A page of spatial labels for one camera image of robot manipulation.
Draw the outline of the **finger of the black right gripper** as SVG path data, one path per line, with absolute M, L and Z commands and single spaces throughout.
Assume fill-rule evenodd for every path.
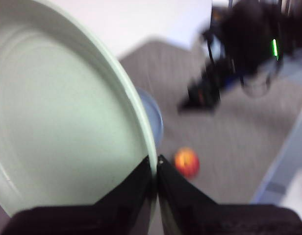
M 220 88 L 217 76 L 202 74 L 199 80 L 192 79 L 187 86 L 187 96 L 177 106 L 178 112 L 213 112 L 220 102 Z

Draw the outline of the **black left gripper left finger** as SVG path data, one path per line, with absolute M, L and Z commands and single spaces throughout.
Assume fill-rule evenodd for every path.
M 154 197 L 148 157 L 92 205 L 35 207 L 11 217 L 4 235 L 146 235 Z

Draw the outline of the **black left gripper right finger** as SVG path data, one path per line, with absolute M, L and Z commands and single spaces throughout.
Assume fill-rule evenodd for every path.
M 270 204 L 221 204 L 158 156 L 157 188 L 166 235 L 302 235 L 291 209 Z

